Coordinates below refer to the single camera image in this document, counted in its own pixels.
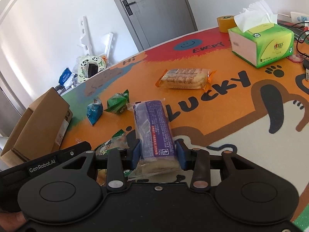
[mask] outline white cable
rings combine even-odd
[[[279,13],[278,13],[278,15],[284,16],[284,17],[290,17],[290,18],[292,18],[291,16],[288,16],[288,15],[285,15],[285,14],[279,14]]]

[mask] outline power strip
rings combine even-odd
[[[293,23],[309,21],[309,15],[299,12],[291,12]]]

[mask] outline pink object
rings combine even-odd
[[[293,55],[288,56],[287,58],[288,60],[291,60],[293,63],[298,63],[298,64],[302,63],[303,61],[303,57],[301,55],[293,54]]]

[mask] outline brown cardboard box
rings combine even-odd
[[[57,151],[73,116],[69,107],[54,88],[40,96],[16,124],[1,159],[16,166]]]

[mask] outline blue smiley face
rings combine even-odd
[[[184,41],[174,47],[176,51],[185,51],[197,47],[203,43],[200,39],[191,39],[188,41]]]

